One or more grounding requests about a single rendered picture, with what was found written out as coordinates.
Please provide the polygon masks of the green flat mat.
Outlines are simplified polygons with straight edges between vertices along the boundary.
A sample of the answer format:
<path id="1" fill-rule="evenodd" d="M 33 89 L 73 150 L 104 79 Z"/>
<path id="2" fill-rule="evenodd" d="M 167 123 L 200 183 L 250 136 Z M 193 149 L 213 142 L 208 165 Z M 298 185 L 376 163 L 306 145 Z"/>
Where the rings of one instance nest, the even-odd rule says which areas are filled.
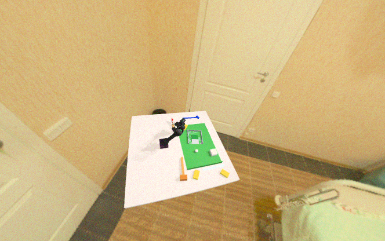
<path id="1" fill-rule="evenodd" d="M 188 131 L 190 133 L 189 136 L 187 136 L 187 130 L 201 130 L 202 132 L 202 138 L 200 137 L 200 132 L 198 134 L 194 131 Z M 191 135 L 198 135 L 198 140 L 202 141 L 199 144 L 192 144 L 192 138 L 188 141 L 188 137 Z M 210 163 L 215 163 L 221 161 L 219 153 L 215 156 L 212 156 L 210 154 L 211 149 L 216 149 L 212 138 L 206 128 L 205 123 L 199 123 L 199 124 L 192 124 L 188 125 L 186 130 L 184 130 L 183 134 L 179 136 L 181 148 L 184 155 L 184 160 L 186 163 L 186 168 L 189 167 L 195 167 L 200 165 L 206 165 Z M 189 143 L 188 143 L 189 142 Z M 195 152 L 195 150 L 198 150 L 198 152 Z"/>

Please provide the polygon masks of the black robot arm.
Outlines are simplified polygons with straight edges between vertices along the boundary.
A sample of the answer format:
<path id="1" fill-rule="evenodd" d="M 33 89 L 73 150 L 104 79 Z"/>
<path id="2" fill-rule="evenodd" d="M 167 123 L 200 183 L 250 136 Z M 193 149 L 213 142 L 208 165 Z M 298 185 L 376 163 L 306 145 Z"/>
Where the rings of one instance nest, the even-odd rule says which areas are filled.
<path id="1" fill-rule="evenodd" d="M 175 126 L 178 126 L 177 128 L 176 128 L 176 130 L 175 130 L 175 132 L 171 135 L 171 136 L 169 136 L 168 138 L 165 138 L 165 139 L 162 139 L 161 141 L 160 141 L 160 143 L 161 143 L 161 145 L 162 146 L 167 146 L 168 145 L 168 143 L 169 143 L 169 141 L 170 140 L 172 140 L 173 138 L 175 138 L 175 137 L 178 137 L 178 136 L 181 136 L 182 134 L 183 134 L 183 132 L 184 132 L 184 125 L 185 125 L 185 122 L 186 120 L 184 119 L 184 118 L 182 118 L 181 120 L 180 120 L 180 122 L 176 122 L 175 123 Z M 180 130 L 180 129 L 178 129 L 178 128 L 182 128 L 182 131 Z"/>

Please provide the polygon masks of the white cube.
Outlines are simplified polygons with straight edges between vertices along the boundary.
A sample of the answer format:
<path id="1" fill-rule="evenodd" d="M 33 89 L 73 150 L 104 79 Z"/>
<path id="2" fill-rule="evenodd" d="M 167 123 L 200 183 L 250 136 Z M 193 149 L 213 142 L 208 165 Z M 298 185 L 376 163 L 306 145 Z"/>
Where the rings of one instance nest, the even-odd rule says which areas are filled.
<path id="1" fill-rule="evenodd" d="M 211 150 L 210 150 L 210 154 L 211 154 L 212 156 L 215 156 L 215 155 L 217 155 L 218 153 L 217 153 L 216 149 L 211 149 Z"/>

